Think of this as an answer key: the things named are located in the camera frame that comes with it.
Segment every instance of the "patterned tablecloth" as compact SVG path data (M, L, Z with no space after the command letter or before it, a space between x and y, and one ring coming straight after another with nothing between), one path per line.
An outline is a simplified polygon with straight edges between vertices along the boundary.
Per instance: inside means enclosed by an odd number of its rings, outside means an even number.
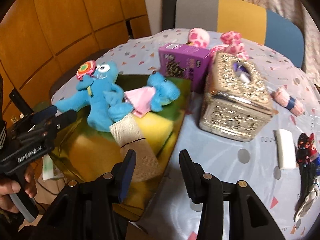
M168 42L186 43L187 35L188 30L174 29L129 40L99 58L97 63L113 60L123 74L151 74L160 66L158 48ZM220 35L210 32L209 47L222 43ZM274 102L278 114L254 140L242 143L199 129L202 96L194 94L158 193L138 223L158 240L192 240L198 231L201 206L194 205L188 198L179 168L178 156L182 149L187 149L192 160L200 163L205 172L221 181L247 181L288 240L306 235L320 212L320 199L317 199L306 216L297 223L293 221L300 193L300 173L298 168L290 171L279 169L274 137L274 131L279 128L290 130L295 141L302 132L314 132L316 146L320 149L320 95L305 73L294 67L289 59L255 42L243 39L243 43L263 75L269 91L285 86L291 96L301 100L305 114L295 117ZM77 79L73 77L53 95L52 102L73 95L76 83ZM224 239L229 237L228 209L225 203Z

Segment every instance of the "silver tissue box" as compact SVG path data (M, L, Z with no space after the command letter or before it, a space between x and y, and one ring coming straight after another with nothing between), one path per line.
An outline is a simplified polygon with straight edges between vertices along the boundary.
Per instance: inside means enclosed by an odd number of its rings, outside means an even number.
M251 81L242 81L234 64L243 65ZM209 68L199 126L237 141L251 141L273 116L272 101L254 63L225 52Z

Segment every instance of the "screw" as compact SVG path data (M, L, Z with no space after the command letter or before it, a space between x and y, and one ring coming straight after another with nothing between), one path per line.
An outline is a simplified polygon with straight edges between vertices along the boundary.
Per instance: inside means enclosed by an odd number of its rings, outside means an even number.
M75 185L77 185L77 181L76 181L76 180L70 180L70 181L68 182L68 186L69 186L69 187L74 187Z
M110 172L105 173L105 174L103 175L103 178L104 178L104 179L112 179L112 177L113 177L113 175L112 175L112 173L110 173Z
M205 173L202 175L205 179L212 179L212 175L210 173Z
M247 183L244 180L239 181L238 184L239 184L240 187L246 187L247 186Z

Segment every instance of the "purple box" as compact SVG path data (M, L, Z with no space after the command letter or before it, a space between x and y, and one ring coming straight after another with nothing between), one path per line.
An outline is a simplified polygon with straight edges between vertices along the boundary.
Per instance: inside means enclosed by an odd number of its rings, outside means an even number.
M160 73L167 77L190 79L191 90L203 93L211 60L209 52L188 44L168 43L159 48Z

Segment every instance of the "chair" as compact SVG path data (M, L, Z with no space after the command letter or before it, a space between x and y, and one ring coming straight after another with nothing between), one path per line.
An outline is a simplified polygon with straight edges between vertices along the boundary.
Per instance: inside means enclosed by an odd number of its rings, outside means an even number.
M237 31L243 38L283 54L296 67L302 66L304 40L300 29L270 10L240 0L176 0L175 6L172 28Z

